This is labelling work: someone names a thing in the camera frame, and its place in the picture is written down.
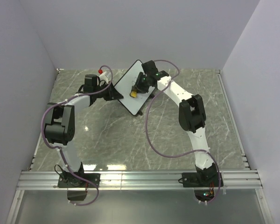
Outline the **yellow bone-shaped eraser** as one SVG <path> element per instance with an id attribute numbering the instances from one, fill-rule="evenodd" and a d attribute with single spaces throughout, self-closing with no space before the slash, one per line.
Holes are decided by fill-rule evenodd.
<path id="1" fill-rule="evenodd" d="M 136 91 L 132 91 L 132 92 L 130 93 L 130 96 L 131 96 L 132 98 L 137 98 L 137 92 L 136 92 Z"/>

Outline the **small white whiteboard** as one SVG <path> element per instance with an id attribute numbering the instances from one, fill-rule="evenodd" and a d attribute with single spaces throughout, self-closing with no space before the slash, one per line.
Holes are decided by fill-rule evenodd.
<path id="1" fill-rule="evenodd" d="M 149 87 L 147 93 L 137 93 L 136 97 L 131 96 L 132 87 L 135 85 L 140 72 L 143 72 L 142 61 L 136 60 L 132 66 L 115 84 L 115 89 L 123 96 L 119 102 L 133 115 L 139 114 L 141 108 L 155 90 L 155 87 Z"/>

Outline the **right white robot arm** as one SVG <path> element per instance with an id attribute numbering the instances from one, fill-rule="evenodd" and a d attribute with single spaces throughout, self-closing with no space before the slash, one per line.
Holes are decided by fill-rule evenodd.
<path id="1" fill-rule="evenodd" d="M 132 86 L 131 97 L 137 94 L 148 93 L 149 88 L 154 87 L 159 92 L 152 101 L 160 94 L 166 94 L 179 108 L 178 119 L 181 128 L 187 133 L 193 147 L 192 151 L 179 155 L 165 155 L 156 150 L 148 135 L 148 116 L 152 103 L 149 103 L 145 117 L 145 133 L 150 147 L 160 156 L 165 158 L 179 158 L 193 153 L 195 155 L 195 167 L 197 171 L 197 182 L 206 187 L 212 183 L 213 178 L 220 178 L 220 171 L 215 158 L 210 154 L 210 148 L 205 135 L 206 113 L 203 98 L 199 94 L 192 94 L 183 89 L 174 80 L 180 74 L 177 69 L 175 77 L 165 71 L 159 71 L 155 61 L 143 63 L 143 71 L 139 73 L 135 84 Z"/>

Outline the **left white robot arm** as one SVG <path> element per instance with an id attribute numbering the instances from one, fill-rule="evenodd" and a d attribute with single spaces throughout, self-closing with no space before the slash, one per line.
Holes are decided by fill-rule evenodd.
<path id="1" fill-rule="evenodd" d="M 48 103 L 42 119 L 44 142 L 49 148 L 58 151 L 63 169 L 66 172 L 72 171 L 68 181 L 75 188 L 83 186 L 85 182 L 84 174 L 79 172 L 82 162 L 72 142 L 76 129 L 75 116 L 94 104 L 98 98 L 105 101 L 123 98 L 112 84 L 112 73 L 105 71 L 100 75 L 86 75 L 84 84 L 73 97 L 60 103 Z"/>

